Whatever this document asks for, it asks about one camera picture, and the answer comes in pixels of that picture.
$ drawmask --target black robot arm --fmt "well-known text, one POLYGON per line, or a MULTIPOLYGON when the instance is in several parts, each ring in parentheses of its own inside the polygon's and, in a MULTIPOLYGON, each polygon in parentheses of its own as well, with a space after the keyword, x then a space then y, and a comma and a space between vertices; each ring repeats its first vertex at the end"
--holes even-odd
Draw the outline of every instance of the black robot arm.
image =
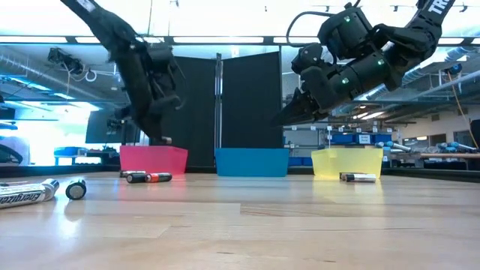
POLYGON ((144 42, 134 29, 116 14, 94 0, 61 0, 87 24, 93 35, 115 62, 130 105, 115 112, 118 119, 131 116, 145 134, 160 143, 171 143, 162 136, 164 115, 181 105, 173 73, 178 69, 172 48, 144 42))
POLYGON ((318 38, 335 61, 331 64, 321 59, 320 43, 299 49, 292 70, 303 83, 274 118, 274 124, 315 122, 378 85, 384 83, 391 91, 400 87, 405 72, 434 54, 442 36, 442 22, 454 3, 419 1, 418 11, 403 28, 383 24, 372 27, 362 9, 351 4, 340 13, 329 14, 318 38), (352 61, 340 65, 336 59, 352 61))

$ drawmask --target yellow bin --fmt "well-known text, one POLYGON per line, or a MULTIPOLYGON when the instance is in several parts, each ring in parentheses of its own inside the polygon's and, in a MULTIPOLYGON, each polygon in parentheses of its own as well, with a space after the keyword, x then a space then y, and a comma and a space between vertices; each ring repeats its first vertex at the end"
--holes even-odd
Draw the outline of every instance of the yellow bin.
POLYGON ((312 151, 313 171, 320 179, 339 179, 340 173, 369 173, 380 179, 383 149, 329 148, 312 151))

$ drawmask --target wooden tabletop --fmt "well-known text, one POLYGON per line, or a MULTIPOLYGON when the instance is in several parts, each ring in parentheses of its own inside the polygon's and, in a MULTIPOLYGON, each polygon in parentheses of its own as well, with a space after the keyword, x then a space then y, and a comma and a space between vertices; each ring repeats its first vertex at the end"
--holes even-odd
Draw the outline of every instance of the wooden tabletop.
POLYGON ((480 269, 478 184, 117 176, 64 175, 54 201, 1 209, 0 269, 480 269))

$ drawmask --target blue storage bin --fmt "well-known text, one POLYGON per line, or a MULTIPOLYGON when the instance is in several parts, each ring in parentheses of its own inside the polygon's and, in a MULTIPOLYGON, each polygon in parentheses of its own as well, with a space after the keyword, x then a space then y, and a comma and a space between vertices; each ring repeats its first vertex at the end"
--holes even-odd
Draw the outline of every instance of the blue storage bin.
POLYGON ((284 177, 289 149, 217 148, 215 160, 219 176, 284 177))
POLYGON ((331 136, 331 143, 333 144, 350 144, 355 142, 355 135, 353 134, 333 134, 331 136))
POLYGON ((391 134, 375 134, 373 135, 374 143, 386 143, 392 141, 391 134))
POLYGON ((313 166, 314 162, 312 161, 311 157, 304 157, 303 158, 303 166, 313 166))
POLYGON ((303 164, 303 157, 289 157, 288 166, 301 166, 303 164))

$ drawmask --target black divider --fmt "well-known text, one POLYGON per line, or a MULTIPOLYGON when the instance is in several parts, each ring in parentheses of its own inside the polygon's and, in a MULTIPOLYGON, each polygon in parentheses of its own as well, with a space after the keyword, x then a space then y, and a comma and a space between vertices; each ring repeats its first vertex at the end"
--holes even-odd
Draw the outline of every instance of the black divider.
POLYGON ((223 61, 222 147, 283 148, 270 121, 281 110, 279 52, 223 61))
POLYGON ((212 167, 215 135, 215 60, 176 57, 178 95, 185 105, 163 120, 164 136, 188 150, 187 166, 212 167))

